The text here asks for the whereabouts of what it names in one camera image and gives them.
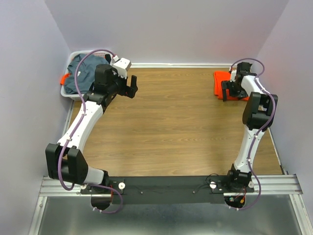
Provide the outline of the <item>orange t shirt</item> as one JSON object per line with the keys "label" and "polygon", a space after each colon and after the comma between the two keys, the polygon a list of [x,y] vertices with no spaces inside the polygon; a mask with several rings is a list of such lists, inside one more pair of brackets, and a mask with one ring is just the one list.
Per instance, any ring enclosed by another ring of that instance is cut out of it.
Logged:
{"label": "orange t shirt", "polygon": [[[230,81],[231,79],[231,74],[227,71],[215,71],[214,74],[214,95],[222,100],[223,99],[223,92],[222,92],[222,81]],[[232,97],[229,94],[229,90],[226,90],[226,97],[227,100],[243,100],[243,101],[248,101],[249,97],[244,97],[244,98],[237,98],[237,97]]]}

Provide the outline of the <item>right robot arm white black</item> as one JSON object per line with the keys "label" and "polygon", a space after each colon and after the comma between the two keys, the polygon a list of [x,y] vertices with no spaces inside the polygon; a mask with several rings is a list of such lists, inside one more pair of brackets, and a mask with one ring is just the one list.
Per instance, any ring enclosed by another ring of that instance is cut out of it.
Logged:
{"label": "right robot arm white black", "polygon": [[260,83],[259,76],[265,71],[264,64],[256,59],[262,66],[259,74],[251,72],[252,64],[246,59],[240,59],[233,63],[234,70],[229,68],[230,80],[222,81],[222,98],[227,101],[228,97],[238,99],[248,98],[242,116],[244,125],[244,136],[239,154],[227,173],[224,186],[231,192],[246,188],[255,175],[253,162],[260,140],[266,130],[272,125],[278,96],[271,94]]}

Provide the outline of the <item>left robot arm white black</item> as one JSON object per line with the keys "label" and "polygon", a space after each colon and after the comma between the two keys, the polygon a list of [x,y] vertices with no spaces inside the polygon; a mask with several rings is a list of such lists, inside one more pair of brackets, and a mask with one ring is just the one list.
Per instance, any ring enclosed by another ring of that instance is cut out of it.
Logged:
{"label": "left robot arm white black", "polygon": [[134,98],[138,90],[137,77],[131,77],[127,85],[129,60],[122,58],[113,65],[101,64],[95,69],[95,81],[82,97],[78,115],[67,132],[56,144],[45,149],[48,175],[58,179],[65,190],[66,182],[72,185],[91,185],[97,193],[104,193],[109,186],[107,171],[88,166],[83,149],[86,141],[100,117],[116,95]]}

